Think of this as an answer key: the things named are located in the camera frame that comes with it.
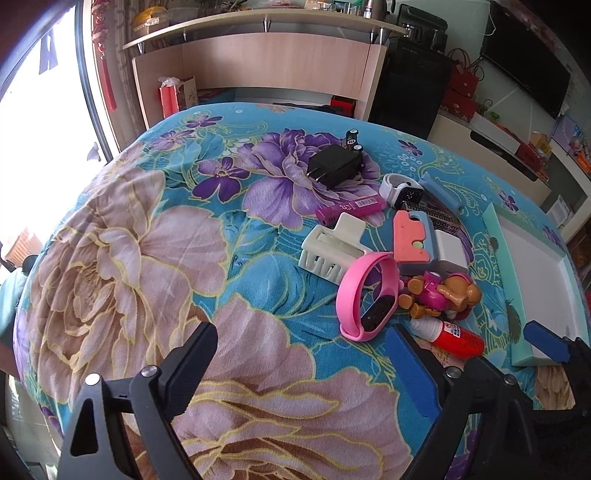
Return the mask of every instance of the pink toy figure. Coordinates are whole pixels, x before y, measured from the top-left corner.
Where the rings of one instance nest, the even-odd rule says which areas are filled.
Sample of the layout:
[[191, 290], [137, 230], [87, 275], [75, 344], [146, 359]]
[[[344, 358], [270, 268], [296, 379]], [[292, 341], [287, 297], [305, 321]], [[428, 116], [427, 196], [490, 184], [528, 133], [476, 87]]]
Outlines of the pink toy figure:
[[425, 272], [411, 278], [407, 288], [410, 294], [400, 295], [398, 304], [403, 309], [410, 309], [410, 316], [414, 319], [424, 315], [437, 317], [444, 310], [448, 318], [455, 318], [458, 312], [468, 307], [472, 309], [482, 298], [478, 286], [462, 273], [449, 275], [443, 280], [435, 272]]

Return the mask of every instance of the black cabinet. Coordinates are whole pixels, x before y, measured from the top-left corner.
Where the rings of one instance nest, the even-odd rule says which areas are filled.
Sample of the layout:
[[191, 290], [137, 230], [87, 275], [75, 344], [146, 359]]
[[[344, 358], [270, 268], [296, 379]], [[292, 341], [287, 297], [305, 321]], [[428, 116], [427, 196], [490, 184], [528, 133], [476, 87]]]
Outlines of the black cabinet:
[[369, 121], [427, 139], [452, 61], [404, 37], [391, 40]]

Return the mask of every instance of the blue bedspread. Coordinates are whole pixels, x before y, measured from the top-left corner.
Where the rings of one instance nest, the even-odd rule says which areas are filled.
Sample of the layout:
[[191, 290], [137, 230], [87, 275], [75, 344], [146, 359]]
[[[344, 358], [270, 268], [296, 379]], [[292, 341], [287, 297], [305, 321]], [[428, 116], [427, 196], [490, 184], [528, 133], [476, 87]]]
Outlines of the blue bedspread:
[[[328, 191], [306, 177], [307, 163], [351, 128], [360, 132], [365, 168]], [[205, 478], [398, 478], [430, 423], [385, 356], [384, 333], [345, 340], [336, 285], [297, 266], [318, 206], [374, 194], [392, 172], [429, 172], [465, 206], [459, 236], [483, 299], [464, 325], [533, 397], [534, 368], [511, 367], [515, 312], [481, 216], [497, 203], [564, 249], [546, 215], [493, 174], [426, 141], [248, 103], [167, 118], [84, 190], [45, 246], [18, 311], [15, 353], [29, 392], [64, 428], [87, 374], [132, 377], [199, 322], [212, 322], [217, 354], [173, 421]], [[362, 243], [390, 249], [391, 218], [391, 208], [373, 215]], [[126, 422], [139, 455], [137, 427]], [[475, 427], [471, 420], [448, 478], [459, 477]], [[139, 463], [152, 478], [145, 455]]]

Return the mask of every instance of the red box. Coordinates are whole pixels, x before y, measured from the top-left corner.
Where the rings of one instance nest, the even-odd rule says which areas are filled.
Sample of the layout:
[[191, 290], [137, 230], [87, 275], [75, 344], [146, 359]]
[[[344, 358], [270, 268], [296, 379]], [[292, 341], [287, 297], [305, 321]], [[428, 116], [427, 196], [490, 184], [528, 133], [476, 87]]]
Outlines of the red box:
[[479, 80], [472, 72], [467, 72], [460, 65], [455, 65], [452, 67], [452, 75], [447, 87], [464, 97], [473, 98]]
[[534, 147], [526, 143], [522, 143], [519, 146], [515, 155], [534, 171], [538, 171], [542, 165], [542, 159], [538, 152], [536, 152]]
[[351, 98], [340, 97], [338, 95], [333, 95], [330, 99], [330, 106], [339, 107], [343, 112], [343, 116], [353, 118], [353, 111], [355, 110], [355, 100]]
[[441, 101], [441, 108], [466, 122], [472, 120], [477, 107], [475, 102], [450, 89], [446, 90]]

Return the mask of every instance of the red glue bottle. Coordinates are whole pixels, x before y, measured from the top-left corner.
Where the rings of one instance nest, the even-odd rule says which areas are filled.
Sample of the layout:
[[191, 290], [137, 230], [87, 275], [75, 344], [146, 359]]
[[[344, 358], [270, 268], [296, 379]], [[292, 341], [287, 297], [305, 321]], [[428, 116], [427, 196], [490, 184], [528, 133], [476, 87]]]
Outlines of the red glue bottle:
[[410, 321], [410, 331], [416, 336], [437, 345], [442, 350], [462, 359], [482, 355], [484, 340], [469, 330], [424, 316]]

